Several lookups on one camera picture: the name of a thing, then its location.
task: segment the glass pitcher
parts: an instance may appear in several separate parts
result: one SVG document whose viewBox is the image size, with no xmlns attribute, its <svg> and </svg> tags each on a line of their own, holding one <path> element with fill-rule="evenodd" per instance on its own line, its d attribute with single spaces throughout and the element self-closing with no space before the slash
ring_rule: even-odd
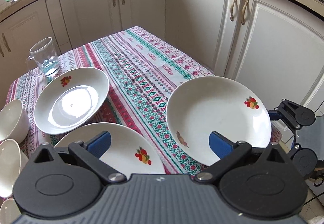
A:
<svg viewBox="0 0 324 224">
<path fill-rule="evenodd" d="M 29 50 L 30 56 L 26 59 L 27 69 L 34 77 L 40 75 L 50 75 L 60 67 L 59 59 L 57 57 L 56 45 L 53 38 L 47 37 L 35 45 Z M 34 60 L 40 69 L 37 75 L 33 74 L 28 66 L 29 60 Z"/>
</svg>

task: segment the white bowl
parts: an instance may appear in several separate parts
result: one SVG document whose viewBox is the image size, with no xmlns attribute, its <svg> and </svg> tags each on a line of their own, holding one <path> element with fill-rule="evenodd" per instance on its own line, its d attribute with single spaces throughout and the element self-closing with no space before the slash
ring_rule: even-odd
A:
<svg viewBox="0 0 324 224">
<path fill-rule="evenodd" d="M 14 199 L 10 198 L 3 202 L 0 208 L 0 223 L 11 224 L 21 215 Z"/>
<path fill-rule="evenodd" d="M 29 118 L 19 99 L 12 100 L 0 111 L 0 142 L 14 139 L 19 144 L 29 130 Z"/>
<path fill-rule="evenodd" d="M 64 136 L 55 147 L 66 147 L 78 140 L 87 142 L 102 131 L 110 133 L 111 145 L 100 160 L 123 173 L 127 179 L 132 173 L 165 174 L 164 166 L 150 143 L 136 131 L 120 124 L 96 123 L 82 126 Z M 138 158 L 140 148 L 142 152 L 146 152 L 141 161 Z"/>
<path fill-rule="evenodd" d="M 253 147 L 266 147 L 271 137 L 270 118 L 260 99 L 224 77 L 199 77 L 181 84 L 167 103 L 166 122 L 179 147 L 207 166 L 219 160 L 209 146 L 212 131 Z"/>
<path fill-rule="evenodd" d="M 7 139 L 0 144 L 0 197 L 12 196 L 14 183 L 27 162 L 15 140 Z"/>
<path fill-rule="evenodd" d="M 38 97 L 35 124 L 48 134 L 70 132 L 96 114 L 108 90 L 108 77 L 99 69 L 68 71 L 49 83 Z"/>
</svg>

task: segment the striped tablecloth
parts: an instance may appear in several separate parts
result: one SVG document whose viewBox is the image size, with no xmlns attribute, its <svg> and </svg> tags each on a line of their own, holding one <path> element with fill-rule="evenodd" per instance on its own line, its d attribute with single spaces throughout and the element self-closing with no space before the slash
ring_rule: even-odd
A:
<svg viewBox="0 0 324 224">
<path fill-rule="evenodd" d="M 213 75 L 207 69 L 140 27 L 83 45 L 59 56 L 59 60 L 57 75 L 95 67 L 109 77 L 109 94 L 89 123 L 111 122 L 134 129 L 152 144 L 167 173 L 196 175 L 202 170 L 203 165 L 187 156 L 172 139 L 165 112 L 171 93 L 187 80 Z M 7 103 L 21 99 L 30 119 L 28 136 L 20 145 L 27 156 L 39 144 L 55 145 L 64 136 L 43 133 L 33 119 L 36 100 L 53 78 L 27 73 L 10 86 Z"/>
</svg>

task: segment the kitchen cabinet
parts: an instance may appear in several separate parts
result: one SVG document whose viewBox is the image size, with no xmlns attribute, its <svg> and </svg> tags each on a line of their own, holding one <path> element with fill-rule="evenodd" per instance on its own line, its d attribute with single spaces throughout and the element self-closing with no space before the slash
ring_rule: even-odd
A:
<svg viewBox="0 0 324 224">
<path fill-rule="evenodd" d="M 140 26 L 164 40 L 165 0 L 119 0 L 123 30 Z"/>
<path fill-rule="evenodd" d="M 64 23 L 60 0 L 45 0 L 45 2 L 57 44 L 64 54 L 71 50 L 72 46 Z"/>
<path fill-rule="evenodd" d="M 323 21 L 288 0 L 246 1 L 225 77 L 252 90 L 268 110 L 286 98 L 316 111 L 324 100 Z M 275 123 L 287 141 L 292 133 Z"/>
<path fill-rule="evenodd" d="M 60 0 L 72 48 L 121 31 L 118 0 Z"/>
<path fill-rule="evenodd" d="M 238 23 L 239 3 L 240 0 L 166 0 L 166 42 L 215 75 L 223 76 Z"/>
<path fill-rule="evenodd" d="M 45 0 L 38 0 L 1 22 L 0 108 L 5 105 L 11 83 L 27 72 L 29 50 L 46 37 L 53 37 L 56 43 Z"/>
</svg>

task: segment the plate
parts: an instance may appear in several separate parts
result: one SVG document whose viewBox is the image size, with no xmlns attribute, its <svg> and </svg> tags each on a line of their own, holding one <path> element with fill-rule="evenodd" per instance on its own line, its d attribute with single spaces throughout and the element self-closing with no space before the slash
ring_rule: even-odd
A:
<svg viewBox="0 0 324 224">
<path fill-rule="evenodd" d="M 109 90 L 107 75 L 96 68 L 70 70 L 54 79 L 38 97 L 36 126 L 48 134 L 67 133 L 88 121 Z"/>
<path fill-rule="evenodd" d="M 260 99 L 224 77 L 199 77 L 181 84 L 167 103 L 166 122 L 179 147 L 207 166 L 219 160 L 209 146 L 212 131 L 253 147 L 266 147 L 271 137 L 270 118 Z"/>
<path fill-rule="evenodd" d="M 74 141 L 87 142 L 102 131 L 111 135 L 109 149 L 100 160 L 123 173 L 127 179 L 135 174 L 165 174 L 164 166 L 150 143 L 136 131 L 120 124 L 87 124 L 68 133 L 55 147 L 67 147 Z"/>
</svg>

